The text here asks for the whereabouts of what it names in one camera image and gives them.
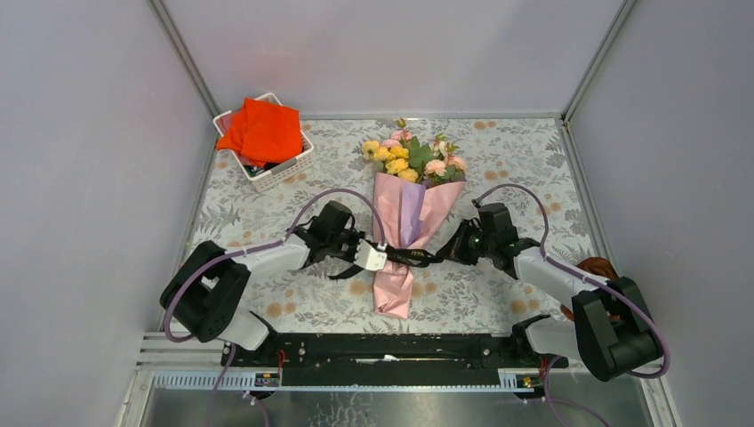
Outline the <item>pink flower stem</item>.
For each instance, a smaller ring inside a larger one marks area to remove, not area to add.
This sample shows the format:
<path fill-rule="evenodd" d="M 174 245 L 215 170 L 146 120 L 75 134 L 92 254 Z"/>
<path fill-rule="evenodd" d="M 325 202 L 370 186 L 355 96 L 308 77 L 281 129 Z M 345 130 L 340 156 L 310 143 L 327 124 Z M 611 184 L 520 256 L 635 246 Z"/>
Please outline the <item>pink flower stem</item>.
<path fill-rule="evenodd" d="M 406 147 L 407 143 L 413 138 L 413 134 L 407 129 L 407 122 L 404 118 L 396 121 L 397 130 L 381 145 L 388 149 L 394 147 Z"/>

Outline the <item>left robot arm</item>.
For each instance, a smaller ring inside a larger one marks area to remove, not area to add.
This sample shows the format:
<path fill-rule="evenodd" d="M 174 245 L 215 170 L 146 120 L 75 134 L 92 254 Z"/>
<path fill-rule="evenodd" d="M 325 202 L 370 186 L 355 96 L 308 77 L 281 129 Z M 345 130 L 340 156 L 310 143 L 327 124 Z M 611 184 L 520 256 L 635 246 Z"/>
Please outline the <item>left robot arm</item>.
<path fill-rule="evenodd" d="M 199 342 L 222 340 L 242 348 L 256 366 L 276 353 L 272 326 L 240 307 L 247 285 L 285 271 L 301 270 L 328 257 L 356 260 L 365 237 L 354 227 L 354 216 L 331 201 L 310 221 L 291 228 L 280 242 L 242 250 L 232 257 L 212 241 L 198 245 L 160 296 L 160 305 Z"/>

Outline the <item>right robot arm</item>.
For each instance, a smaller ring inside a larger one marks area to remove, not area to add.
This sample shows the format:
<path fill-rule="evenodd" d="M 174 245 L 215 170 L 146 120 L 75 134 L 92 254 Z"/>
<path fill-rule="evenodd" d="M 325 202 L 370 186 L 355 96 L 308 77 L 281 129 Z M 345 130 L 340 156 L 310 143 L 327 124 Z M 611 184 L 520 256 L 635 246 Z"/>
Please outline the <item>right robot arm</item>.
<path fill-rule="evenodd" d="M 550 256 L 541 243 L 522 238 L 502 203 L 482 205 L 475 219 L 464 220 L 439 250 L 446 261 L 475 265 L 487 259 L 514 279 L 537 286 L 571 313 L 558 320 L 538 315 L 515 324 L 509 352 L 524 367 L 543 356 L 580 361 L 602 382 L 639 376 L 657 360 L 667 372 L 667 343 L 652 320 L 638 285 L 630 278 L 610 279 Z"/>

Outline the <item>yellow flower stem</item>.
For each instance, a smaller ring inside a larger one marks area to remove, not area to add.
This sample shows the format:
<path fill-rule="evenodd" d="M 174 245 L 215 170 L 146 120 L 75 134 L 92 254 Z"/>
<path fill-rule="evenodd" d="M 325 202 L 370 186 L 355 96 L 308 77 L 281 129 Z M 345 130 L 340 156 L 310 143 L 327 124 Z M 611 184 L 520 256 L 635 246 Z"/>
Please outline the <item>yellow flower stem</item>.
<path fill-rule="evenodd" d="M 410 151 L 397 140 L 369 140 L 361 146 L 363 157 L 373 163 L 375 171 L 418 183 L 420 174 L 409 164 Z"/>

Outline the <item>pink white rose stems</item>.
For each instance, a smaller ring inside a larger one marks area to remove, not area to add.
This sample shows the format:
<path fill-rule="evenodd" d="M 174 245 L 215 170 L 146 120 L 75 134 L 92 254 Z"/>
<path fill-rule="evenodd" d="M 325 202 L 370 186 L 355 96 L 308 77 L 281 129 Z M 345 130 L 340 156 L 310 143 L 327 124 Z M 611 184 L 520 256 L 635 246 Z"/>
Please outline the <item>pink white rose stems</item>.
<path fill-rule="evenodd" d="M 458 147 L 439 133 L 431 142 L 420 143 L 416 137 L 405 143 L 408 169 L 402 173 L 407 181 L 432 188 L 466 180 L 467 162 L 456 151 Z"/>

